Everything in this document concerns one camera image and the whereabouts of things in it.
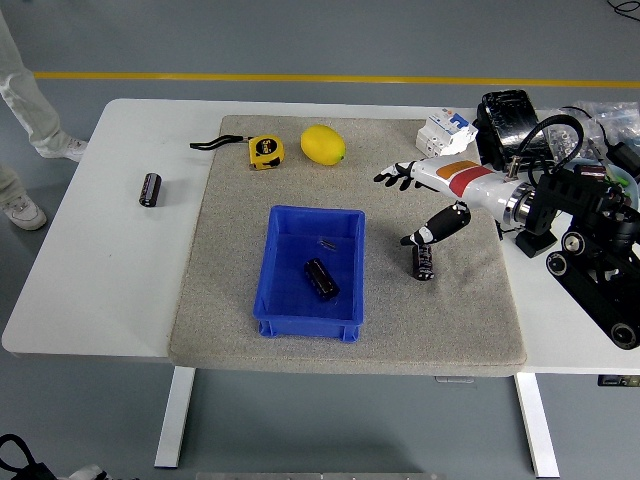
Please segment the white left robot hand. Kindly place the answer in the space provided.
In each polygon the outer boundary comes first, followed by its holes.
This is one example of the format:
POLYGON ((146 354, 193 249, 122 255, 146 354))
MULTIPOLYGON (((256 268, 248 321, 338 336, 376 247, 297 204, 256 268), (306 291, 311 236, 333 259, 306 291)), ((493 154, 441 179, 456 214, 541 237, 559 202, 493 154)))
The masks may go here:
POLYGON ((69 480, 115 480, 102 467, 91 464, 76 470, 68 476, 69 480))

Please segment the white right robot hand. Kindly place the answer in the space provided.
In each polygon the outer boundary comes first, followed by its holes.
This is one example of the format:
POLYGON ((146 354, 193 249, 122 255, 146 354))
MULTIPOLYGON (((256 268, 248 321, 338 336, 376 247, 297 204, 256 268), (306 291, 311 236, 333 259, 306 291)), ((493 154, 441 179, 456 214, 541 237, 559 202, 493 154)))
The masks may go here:
POLYGON ((502 174, 462 154, 394 163, 374 180, 387 187, 397 184, 402 191, 411 186, 428 188, 455 201, 403 237, 401 243, 405 246, 430 245, 448 238, 469 224, 474 208, 484 208, 497 222, 516 226, 520 223, 516 206, 530 190, 528 184, 507 181, 502 174))

